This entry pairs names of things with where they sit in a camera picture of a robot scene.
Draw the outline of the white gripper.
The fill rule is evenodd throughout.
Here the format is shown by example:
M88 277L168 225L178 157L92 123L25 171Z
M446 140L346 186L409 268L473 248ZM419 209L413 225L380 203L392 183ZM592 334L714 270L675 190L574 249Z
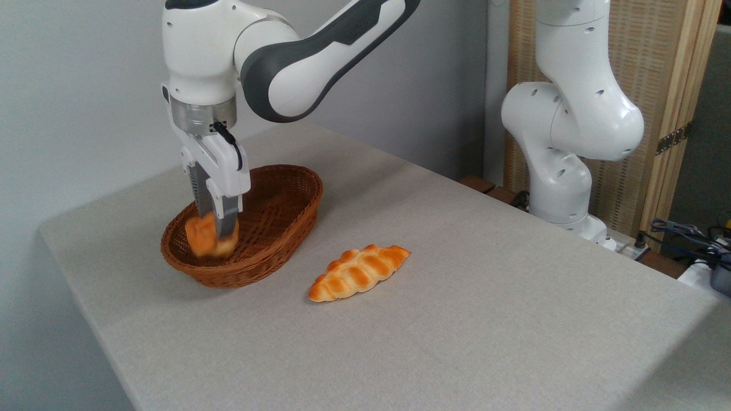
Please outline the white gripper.
M234 234L238 214L243 210L243 194L251 189L246 153L226 125L209 124L206 135L191 134L172 125L183 144L182 162L198 214L214 214L219 240Z

